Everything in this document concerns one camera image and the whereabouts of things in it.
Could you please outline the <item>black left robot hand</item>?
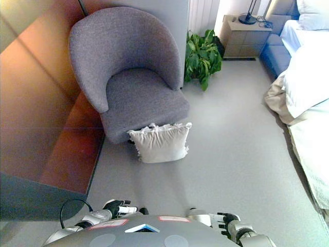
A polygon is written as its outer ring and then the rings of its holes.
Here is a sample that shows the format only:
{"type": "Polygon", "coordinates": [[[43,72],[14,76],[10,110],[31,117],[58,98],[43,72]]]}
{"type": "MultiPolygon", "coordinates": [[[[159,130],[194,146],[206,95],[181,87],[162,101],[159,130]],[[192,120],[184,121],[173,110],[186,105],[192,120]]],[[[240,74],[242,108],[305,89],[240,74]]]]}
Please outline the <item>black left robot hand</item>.
{"type": "Polygon", "coordinates": [[[115,219],[120,215],[135,213],[138,211],[138,207],[130,206],[130,204],[130,200],[111,199],[105,203],[103,209],[108,210],[111,213],[111,218],[115,219]]]}

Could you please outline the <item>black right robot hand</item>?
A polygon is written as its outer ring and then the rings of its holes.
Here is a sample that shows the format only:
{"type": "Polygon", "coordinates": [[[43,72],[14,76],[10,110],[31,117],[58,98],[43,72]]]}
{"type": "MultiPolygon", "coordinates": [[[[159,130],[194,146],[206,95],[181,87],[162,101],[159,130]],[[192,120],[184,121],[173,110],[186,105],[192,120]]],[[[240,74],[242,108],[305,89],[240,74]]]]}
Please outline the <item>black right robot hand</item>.
{"type": "Polygon", "coordinates": [[[241,220],[240,217],[238,215],[235,214],[231,214],[231,213],[219,213],[217,212],[216,214],[217,216],[222,216],[222,219],[219,219],[218,222],[223,222],[223,224],[219,224],[218,227],[221,229],[224,229],[223,231],[221,231],[222,235],[226,235],[227,237],[230,237],[230,234],[228,232],[228,224],[231,221],[234,220],[241,220]]]}

